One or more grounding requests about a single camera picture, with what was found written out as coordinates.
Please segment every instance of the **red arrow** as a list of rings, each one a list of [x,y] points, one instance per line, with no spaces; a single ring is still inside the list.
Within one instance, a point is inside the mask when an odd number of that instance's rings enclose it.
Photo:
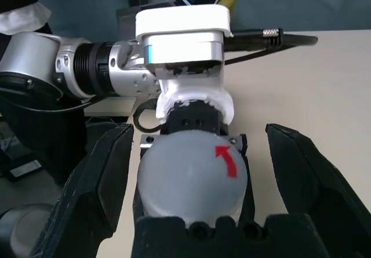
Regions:
[[[215,146],[215,156],[219,157],[220,155],[224,158],[227,164],[227,176],[230,178],[237,178],[237,167],[232,156],[228,152],[230,146]]]

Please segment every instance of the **white plastic housing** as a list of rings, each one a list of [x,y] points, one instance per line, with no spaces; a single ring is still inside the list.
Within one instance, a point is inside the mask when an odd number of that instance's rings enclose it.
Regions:
[[[218,30],[231,35],[230,12],[222,5],[194,5],[143,10],[136,15],[136,39],[145,35]]]

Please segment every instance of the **white table surface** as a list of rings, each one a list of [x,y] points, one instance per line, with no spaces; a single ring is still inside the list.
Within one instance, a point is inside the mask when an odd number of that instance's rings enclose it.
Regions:
[[[371,210],[371,30],[312,34],[319,38],[317,46],[287,50],[224,70],[225,86],[235,105],[230,134],[248,136],[259,224],[272,213],[286,213],[264,131],[267,123],[310,137]],[[227,54],[227,59],[237,55]],[[143,120],[154,123],[154,112],[144,114]],[[139,131],[134,135],[118,230],[101,244],[97,257],[130,257],[140,135]]]

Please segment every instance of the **silver cylinder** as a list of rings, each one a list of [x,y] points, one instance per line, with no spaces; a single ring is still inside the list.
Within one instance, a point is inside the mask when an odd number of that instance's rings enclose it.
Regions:
[[[33,32],[14,34],[0,61],[2,72],[15,72],[40,79],[57,90],[53,82],[59,43]]]

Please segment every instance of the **black cylinder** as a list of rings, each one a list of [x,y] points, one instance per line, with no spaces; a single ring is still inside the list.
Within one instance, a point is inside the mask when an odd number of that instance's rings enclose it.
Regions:
[[[74,57],[77,84],[89,95],[114,95],[108,71],[108,59],[113,43],[83,43]]]

